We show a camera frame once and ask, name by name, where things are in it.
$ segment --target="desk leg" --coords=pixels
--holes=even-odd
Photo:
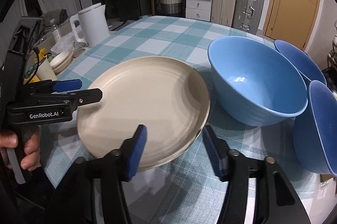
[[[152,16],[156,15],[156,10],[154,8],[154,0],[151,0],[151,9],[152,9]]]

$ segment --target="clear plastic bag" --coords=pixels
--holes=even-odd
[[[81,25],[78,25],[76,27],[76,31],[80,38],[83,38],[83,32]],[[51,51],[53,51],[55,54],[62,53],[64,51],[71,50],[75,47],[75,43],[77,43],[75,39],[75,35],[73,31],[68,33],[67,35],[64,35],[61,37],[58,42],[51,48]]]

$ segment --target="light blue bowl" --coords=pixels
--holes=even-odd
[[[306,53],[294,45],[281,40],[275,41],[274,46],[277,51],[297,68],[307,86],[309,86],[312,80],[318,80],[326,85],[326,79],[322,71]]]
[[[308,93],[308,107],[294,124],[297,158],[310,172],[337,176],[337,101],[317,80],[310,83]]]
[[[307,107],[307,88],[297,69],[263,43],[219,38],[208,47],[208,58],[220,104],[244,124],[276,124]]]

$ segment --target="blue gripper pad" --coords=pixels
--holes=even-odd
[[[220,156],[220,153],[216,148],[217,141],[218,138],[214,134],[212,128],[210,126],[205,126],[203,128],[203,143],[205,144],[214,174],[222,179],[222,177],[225,175],[224,166],[226,166],[226,164],[223,162],[224,159]]]
[[[120,148],[127,162],[127,170],[125,174],[127,181],[130,181],[137,173],[146,140],[147,128],[146,126],[140,124],[134,133],[134,136],[126,139]]]
[[[82,88],[82,81],[79,79],[63,80],[55,83],[53,90],[57,93],[78,90]]]

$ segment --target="kettle handle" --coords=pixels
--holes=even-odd
[[[76,31],[76,27],[75,27],[75,21],[79,21],[80,22],[80,19],[79,19],[79,15],[78,14],[75,14],[73,16],[70,17],[70,25],[71,25],[71,29],[75,35],[75,39],[78,41],[78,42],[85,42],[84,41],[84,38],[81,38],[79,37],[77,31]]]

